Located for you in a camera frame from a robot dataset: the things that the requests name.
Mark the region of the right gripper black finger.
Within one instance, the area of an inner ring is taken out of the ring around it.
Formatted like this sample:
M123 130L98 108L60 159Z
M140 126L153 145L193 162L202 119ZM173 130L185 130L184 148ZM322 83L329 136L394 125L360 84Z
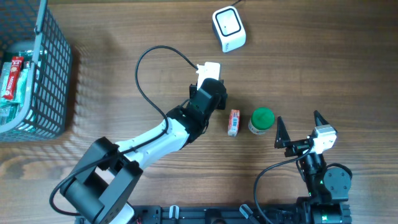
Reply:
M275 148L286 148L290 145L290 137L286 130L285 124L281 116L277 118L277 131L275 136Z
M318 110L315 110L313 112L313 115L315 120L315 126L329 125L329 122L320 114Z

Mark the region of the green lid jar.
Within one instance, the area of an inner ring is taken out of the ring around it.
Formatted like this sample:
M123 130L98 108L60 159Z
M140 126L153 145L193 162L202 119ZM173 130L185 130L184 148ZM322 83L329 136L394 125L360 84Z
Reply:
M248 122L248 128L253 134L265 134L274 124L275 116L272 110L260 107L254 110Z

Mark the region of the red Nescafe stick sachet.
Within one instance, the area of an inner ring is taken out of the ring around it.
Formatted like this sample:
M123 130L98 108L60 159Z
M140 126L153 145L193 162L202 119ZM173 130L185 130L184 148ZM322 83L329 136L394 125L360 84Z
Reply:
M17 80L24 62L24 57L13 57L11 61L11 67L9 71L9 78L7 80L7 85L5 88L5 93L3 98L6 100L14 99L14 92L16 89Z

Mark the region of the green snack packet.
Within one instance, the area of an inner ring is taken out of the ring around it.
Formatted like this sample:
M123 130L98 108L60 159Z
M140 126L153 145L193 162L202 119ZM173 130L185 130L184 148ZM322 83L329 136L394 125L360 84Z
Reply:
M5 93L5 88L7 85L7 80L9 78L9 71L11 67L11 60L13 57L24 57L24 62L22 64L21 71L25 68L30 69L30 61L32 60L33 51L26 50L21 52L6 54L6 61L2 65L1 70L1 125L11 122L21 111L23 105L21 106L13 100L6 100L2 96Z

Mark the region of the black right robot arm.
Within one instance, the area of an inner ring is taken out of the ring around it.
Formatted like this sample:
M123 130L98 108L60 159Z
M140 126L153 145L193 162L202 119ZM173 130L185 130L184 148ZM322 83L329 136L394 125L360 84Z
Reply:
M318 112L314 111L315 127L305 139L290 139L282 118L277 118L274 147L284 148L285 157L296 157L296 166L308 190L307 197L299 197L279 212L282 223L351 223L347 201L353 174L339 163L327 164L323 153L331 149L337 139L337 130Z

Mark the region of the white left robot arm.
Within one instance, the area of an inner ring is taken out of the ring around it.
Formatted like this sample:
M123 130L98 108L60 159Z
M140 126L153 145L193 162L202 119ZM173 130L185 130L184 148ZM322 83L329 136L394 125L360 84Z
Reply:
M89 147L59 188L76 216L88 223L132 223L128 198L144 169L196 140L212 112L225 108L228 94L219 80L206 78L190 91L186 105L170 110L146 133L117 143L102 137Z

